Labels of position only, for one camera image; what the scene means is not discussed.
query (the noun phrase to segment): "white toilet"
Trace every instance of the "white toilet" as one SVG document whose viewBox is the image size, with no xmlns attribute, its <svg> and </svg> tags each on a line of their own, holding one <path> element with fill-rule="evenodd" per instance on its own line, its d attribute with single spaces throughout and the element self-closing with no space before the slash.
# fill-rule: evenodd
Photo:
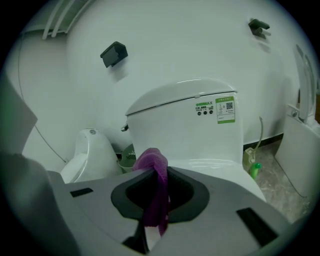
<svg viewBox="0 0 320 256">
<path fill-rule="evenodd" d="M 194 79 L 162 86 L 141 96 L 126 116 L 137 158 L 158 148 L 171 167 L 234 182 L 265 201 L 243 169 L 237 92 L 227 83 Z"/>
<path fill-rule="evenodd" d="M 320 125 L 316 114 L 316 78 L 308 56 L 294 49 L 300 82 L 300 104 L 288 105 L 283 139 L 275 155 L 296 191 L 303 197 L 319 193 Z"/>
<path fill-rule="evenodd" d="M 107 137 L 96 129 L 83 129 L 75 143 L 74 158 L 61 171 L 65 183 L 120 175 L 117 156 Z"/>
</svg>

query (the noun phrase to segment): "gray marble floor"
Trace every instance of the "gray marble floor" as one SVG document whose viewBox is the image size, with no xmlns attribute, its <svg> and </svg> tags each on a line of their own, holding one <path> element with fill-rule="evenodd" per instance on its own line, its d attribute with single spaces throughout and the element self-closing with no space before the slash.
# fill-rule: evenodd
<svg viewBox="0 0 320 256">
<path fill-rule="evenodd" d="M 256 182 L 270 205 L 282 213 L 290 223 L 308 215 L 315 199 L 300 196 L 275 159 L 281 141 L 262 146 L 256 152 L 256 161 L 262 167 Z"/>
</svg>

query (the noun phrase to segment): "qr code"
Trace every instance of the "qr code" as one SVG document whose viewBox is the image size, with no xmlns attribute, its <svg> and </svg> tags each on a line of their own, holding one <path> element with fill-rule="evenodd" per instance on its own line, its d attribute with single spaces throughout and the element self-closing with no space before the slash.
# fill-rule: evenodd
<svg viewBox="0 0 320 256">
<path fill-rule="evenodd" d="M 232 110 L 234 108 L 234 103 L 233 102 L 228 102 L 227 104 L 226 104 L 226 109 L 227 110 Z"/>
</svg>

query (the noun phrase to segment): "sticker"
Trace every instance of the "sticker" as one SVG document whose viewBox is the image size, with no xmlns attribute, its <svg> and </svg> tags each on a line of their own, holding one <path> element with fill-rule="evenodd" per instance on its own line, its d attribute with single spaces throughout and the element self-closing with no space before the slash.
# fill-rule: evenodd
<svg viewBox="0 0 320 256">
<path fill-rule="evenodd" d="M 235 100 L 233 96 L 216 98 L 215 104 L 218 124 L 234 123 L 236 121 Z"/>
<path fill-rule="evenodd" d="M 214 104 L 212 101 L 206 101 L 195 104 L 195 111 L 198 116 L 201 116 L 201 114 L 212 114 L 214 112 Z"/>
</svg>

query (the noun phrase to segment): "purple cloth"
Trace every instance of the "purple cloth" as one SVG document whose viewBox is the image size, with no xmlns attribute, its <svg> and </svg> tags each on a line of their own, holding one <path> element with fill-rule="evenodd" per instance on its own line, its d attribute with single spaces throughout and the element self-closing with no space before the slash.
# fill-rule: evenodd
<svg viewBox="0 0 320 256">
<path fill-rule="evenodd" d="M 159 228 L 162 236 L 168 226 L 169 192 L 168 192 L 168 160 L 157 148 L 148 148 L 135 162 L 132 170 L 154 168 L 158 173 L 158 186 L 154 198 L 143 213 L 145 227 Z"/>
</svg>

